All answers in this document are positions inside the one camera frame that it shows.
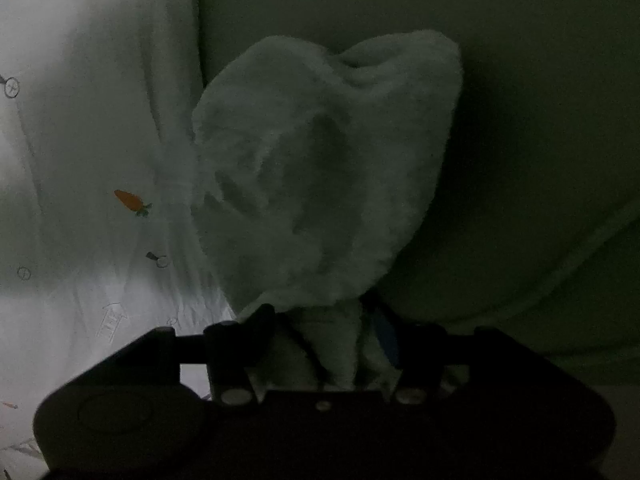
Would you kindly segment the grey zip hoodie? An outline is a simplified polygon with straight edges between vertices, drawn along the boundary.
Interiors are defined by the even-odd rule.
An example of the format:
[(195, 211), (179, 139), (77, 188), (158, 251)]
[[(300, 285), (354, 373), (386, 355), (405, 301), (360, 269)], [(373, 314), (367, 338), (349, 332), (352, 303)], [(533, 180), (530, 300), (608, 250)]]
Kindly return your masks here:
[(392, 384), (361, 297), (419, 229), (462, 88), (459, 46), (434, 30), (342, 53), (258, 41), (192, 115), (192, 217), (233, 316), (254, 320), (274, 388)]

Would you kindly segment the carrot print backdrop sheet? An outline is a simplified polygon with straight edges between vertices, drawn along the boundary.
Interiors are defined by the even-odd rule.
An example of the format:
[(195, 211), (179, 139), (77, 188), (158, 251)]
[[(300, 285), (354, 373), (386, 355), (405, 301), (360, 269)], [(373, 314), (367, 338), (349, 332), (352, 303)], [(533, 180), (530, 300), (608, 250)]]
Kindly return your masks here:
[(191, 218), (198, 0), (1, 0), (1, 474), (32, 418), (148, 330), (230, 318)]

